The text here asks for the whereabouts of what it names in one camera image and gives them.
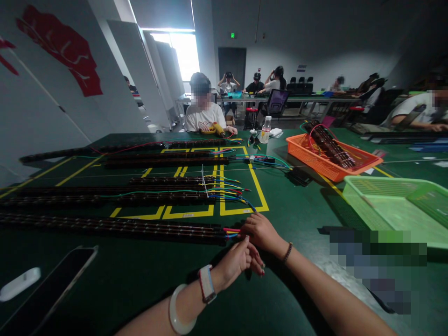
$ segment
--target person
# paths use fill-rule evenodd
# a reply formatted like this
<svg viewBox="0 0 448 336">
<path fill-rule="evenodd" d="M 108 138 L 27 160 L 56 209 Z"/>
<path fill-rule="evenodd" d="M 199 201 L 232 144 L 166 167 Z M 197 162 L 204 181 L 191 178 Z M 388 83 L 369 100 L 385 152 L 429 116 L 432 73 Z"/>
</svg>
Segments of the person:
<svg viewBox="0 0 448 336">
<path fill-rule="evenodd" d="M 229 92 L 235 92 L 237 87 L 239 87 L 238 81 L 235 79 L 233 74 L 228 71 L 224 74 L 223 79 L 221 79 L 218 82 L 218 86 L 221 88 L 221 93 L 229 94 Z M 237 110 L 237 103 L 224 103 L 224 114 L 227 115 L 230 108 L 232 108 L 233 116 L 236 116 L 236 110 Z"/>
<path fill-rule="evenodd" d="M 363 93 L 366 93 L 367 91 L 369 91 L 370 90 L 370 85 L 376 79 L 379 79 L 379 74 L 375 72 L 374 74 L 371 74 L 369 76 L 369 79 L 367 79 L 366 81 L 361 83 L 361 85 L 356 90 L 356 93 L 357 94 L 363 94 Z"/>
<path fill-rule="evenodd" d="M 398 125 L 406 115 L 421 104 L 425 104 L 426 109 L 408 127 L 433 132 L 448 131 L 448 84 L 445 82 L 438 84 L 437 90 L 406 99 L 393 109 L 381 126 Z"/>
<path fill-rule="evenodd" d="M 253 74 L 253 82 L 250 83 L 244 90 L 243 93 L 246 92 L 253 92 L 257 93 L 258 91 L 263 90 L 264 85 L 260 82 L 261 74 L 259 72 L 256 72 Z"/>
<path fill-rule="evenodd" d="M 274 255 L 289 268 L 336 335 L 396 335 L 378 315 L 348 289 L 280 237 L 271 222 L 262 214 L 258 212 L 251 214 L 241 228 L 240 236 L 244 239 L 236 243 L 210 271 L 215 293 L 218 294 L 228 288 L 246 269 L 252 269 L 258 275 L 265 274 L 264 263 L 254 246 L 256 245 Z M 175 335 L 170 322 L 173 319 L 169 313 L 172 309 L 175 309 L 177 315 L 177 326 L 179 324 L 186 326 L 207 306 L 203 302 L 201 283 L 198 280 L 178 293 L 174 308 L 170 306 L 170 299 L 171 297 L 168 297 L 144 311 L 116 336 Z"/>
<path fill-rule="evenodd" d="M 190 80 L 194 103 L 185 112 L 185 128 L 187 131 L 208 131 L 217 122 L 225 131 L 238 134 L 238 130 L 225 124 L 222 109 L 211 101 L 210 80 L 201 72 L 196 72 Z"/>
<path fill-rule="evenodd" d="M 284 69 L 279 65 L 275 70 L 272 70 L 269 77 L 265 81 L 264 89 L 260 90 L 258 93 L 262 94 L 265 92 L 270 92 L 272 89 L 276 90 L 286 90 L 286 80 L 283 78 Z"/>
<path fill-rule="evenodd" d="M 344 94 L 345 91 L 341 90 L 341 85 L 345 83 L 344 76 L 339 76 L 336 78 L 332 85 L 329 85 L 326 89 L 327 92 L 334 92 L 335 94 Z"/>
<path fill-rule="evenodd" d="M 131 90 L 131 93 L 138 93 L 137 88 L 129 83 L 129 79 L 126 76 L 123 77 L 125 78 L 127 86 L 129 87 L 129 90 Z"/>
<path fill-rule="evenodd" d="M 375 103 L 377 102 L 379 95 L 383 91 L 383 86 L 385 84 L 386 80 L 384 78 L 377 79 L 376 81 L 373 81 L 370 85 L 369 90 L 362 94 L 362 95 L 352 95 L 353 98 L 359 98 L 361 99 L 361 105 L 356 106 L 356 108 L 364 108 L 362 111 L 363 113 L 368 113 L 369 110 L 375 106 Z"/>
</svg>

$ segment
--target green table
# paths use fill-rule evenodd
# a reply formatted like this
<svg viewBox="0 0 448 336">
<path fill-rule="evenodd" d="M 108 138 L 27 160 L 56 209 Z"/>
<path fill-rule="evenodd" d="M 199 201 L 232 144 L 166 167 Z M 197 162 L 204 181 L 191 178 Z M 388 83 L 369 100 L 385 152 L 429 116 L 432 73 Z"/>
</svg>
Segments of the green table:
<svg viewBox="0 0 448 336">
<path fill-rule="evenodd" d="M 261 151 L 245 149 L 252 154 L 270 154 L 286 159 L 290 165 L 304 166 L 300 161 L 287 155 L 285 138 L 296 135 L 299 130 L 285 130 L 280 139 L 270 139 L 261 145 Z M 401 145 L 374 145 L 344 129 L 335 129 L 336 136 L 349 145 L 355 145 L 372 152 L 376 148 L 386 150 L 386 164 L 375 170 L 372 176 L 402 176 L 425 178 L 448 187 L 446 170 L 435 166 L 434 161 L 423 159 L 428 154 L 419 154 Z M 247 139 L 248 132 L 238 136 Z M 110 134 L 95 145 L 120 143 L 141 143 L 155 140 L 192 138 L 189 133 L 179 134 Z M 435 154 L 438 159 L 448 160 L 448 154 Z M 48 173 L 28 183 L 28 186 L 80 185 L 125 185 L 132 177 L 147 173 L 143 169 L 105 171 L 102 159 L 75 158 L 56 167 Z M 389 315 L 380 308 L 367 289 L 359 284 L 329 256 L 329 237 L 320 235 L 318 227 L 323 225 L 347 225 L 360 222 L 351 207 L 321 177 L 312 172 L 315 181 L 306 188 L 294 186 L 280 170 L 256 166 L 256 175 L 269 211 L 264 214 L 272 221 L 277 231 L 288 241 L 292 241 L 304 255 L 341 282 L 357 297 L 371 307 L 399 335 L 418 334 L 417 327 L 400 315 Z M 152 174 L 182 174 L 183 169 L 157 168 Z M 248 167 L 241 162 L 233 162 L 225 168 L 225 176 L 239 179 L 243 185 L 253 189 L 249 200 L 256 207 L 264 207 L 256 183 Z M 189 168 L 185 176 L 198 176 L 199 169 Z M 336 185 L 342 189 L 343 182 Z M 244 211 L 243 204 L 226 203 L 226 211 Z M 178 208 L 172 213 L 204 212 L 204 207 Z M 220 216 L 222 209 L 214 207 L 212 216 L 181 219 L 190 222 L 232 225 L 247 217 L 246 213 Z M 157 215 L 157 208 L 121 209 L 113 206 L 86 209 L 83 215 L 110 216 Z M 79 211 L 53 211 L 55 214 L 76 214 Z M 0 283 L 5 284 L 24 271 L 38 266 L 45 277 L 56 264 L 73 248 L 99 246 L 93 263 L 87 268 L 67 297 L 60 304 L 39 335 L 49 335 L 54 330 L 59 334 L 110 335 L 142 310 L 161 298 L 170 295 L 174 288 L 192 279 L 198 268 L 204 266 L 222 252 L 222 248 L 211 245 L 155 242 L 136 239 L 119 239 L 84 236 L 65 233 L 43 233 L 3 229 L 0 236 Z M 269 256 L 264 256 L 267 264 L 266 275 L 260 279 L 255 275 L 242 275 L 217 300 L 207 307 L 198 318 L 192 335 L 313 335 L 326 334 L 327 325 L 310 298 L 293 276 Z M 448 290 L 448 266 L 443 263 L 428 262 L 425 268 L 427 286 L 420 287 L 422 316 L 419 328 L 431 335 L 448 334 L 446 310 Z M 31 289 L 21 293 L 11 301 L 0 305 L 0 324 L 26 300 Z"/>
</svg>

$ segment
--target window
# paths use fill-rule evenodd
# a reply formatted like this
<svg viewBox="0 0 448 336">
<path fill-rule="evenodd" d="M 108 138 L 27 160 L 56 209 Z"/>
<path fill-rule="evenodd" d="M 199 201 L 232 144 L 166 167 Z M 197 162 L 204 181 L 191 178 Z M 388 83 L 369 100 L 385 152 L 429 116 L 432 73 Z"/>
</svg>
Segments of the window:
<svg viewBox="0 0 448 336">
<path fill-rule="evenodd" d="M 176 50 L 182 81 L 189 81 L 192 74 L 199 72 L 195 34 L 157 31 L 152 32 L 151 36 L 156 41 L 168 43 Z"/>
</svg>

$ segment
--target orange basket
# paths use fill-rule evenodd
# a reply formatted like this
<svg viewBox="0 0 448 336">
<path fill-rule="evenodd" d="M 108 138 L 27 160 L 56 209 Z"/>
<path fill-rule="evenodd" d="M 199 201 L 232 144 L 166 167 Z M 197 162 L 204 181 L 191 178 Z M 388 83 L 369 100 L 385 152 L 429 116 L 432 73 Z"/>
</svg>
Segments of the orange basket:
<svg viewBox="0 0 448 336">
<path fill-rule="evenodd" d="M 340 182 L 344 179 L 344 177 L 348 175 L 358 175 L 376 165 L 379 165 L 384 161 L 383 159 L 373 154 L 335 140 L 338 145 L 341 146 L 341 148 L 350 155 L 350 157 L 355 161 L 356 164 L 354 168 L 344 169 L 331 162 L 322 151 L 320 151 L 321 155 L 316 154 L 319 153 L 319 148 L 315 144 L 314 140 L 311 139 L 311 144 L 316 151 L 316 153 L 314 153 L 309 147 L 308 134 L 289 137 L 286 138 L 286 141 L 288 142 L 289 154 L 299 159 L 303 163 L 306 163 L 316 172 L 324 175 L 334 182 Z"/>
</svg>

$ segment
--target white t-shirt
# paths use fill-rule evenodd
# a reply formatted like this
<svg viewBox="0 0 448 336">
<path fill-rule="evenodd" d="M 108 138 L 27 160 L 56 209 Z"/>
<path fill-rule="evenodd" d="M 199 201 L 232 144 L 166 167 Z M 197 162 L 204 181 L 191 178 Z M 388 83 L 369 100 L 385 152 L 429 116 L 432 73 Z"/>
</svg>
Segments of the white t-shirt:
<svg viewBox="0 0 448 336">
<path fill-rule="evenodd" d="M 223 129 L 226 129 L 227 125 L 225 124 L 223 110 L 219 107 L 218 104 L 211 103 L 209 110 L 200 110 L 197 105 L 192 104 L 187 108 L 186 116 L 185 116 L 185 129 L 187 131 L 197 131 L 199 127 L 199 122 L 203 123 L 208 121 L 208 126 L 211 126 L 210 123 L 217 122 Z"/>
<path fill-rule="evenodd" d="M 381 124 L 381 126 L 391 127 L 392 119 L 394 117 L 401 114 L 409 114 L 417 105 L 420 104 L 426 104 L 426 110 L 420 113 L 420 115 L 414 120 L 415 122 L 431 124 L 435 121 L 448 119 L 448 111 L 446 110 L 446 108 L 443 109 L 434 106 L 434 94 L 422 93 L 406 99 L 396 108 L 394 108 L 393 111 L 387 116 L 387 119 Z"/>
<path fill-rule="evenodd" d="M 280 81 L 278 79 L 270 81 L 265 85 L 266 92 L 269 92 L 272 89 L 280 90 Z"/>
<path fill-rule="evenodd" d="M 221 83 L 221 90 L 223 91 L 223 93 L 229 93 L 229 92 L 235 92 L 235 90 L 237 89 L 237 84 L 236 83 L 227 83 L 227 82 L 223 82 Z"/>
</svg>

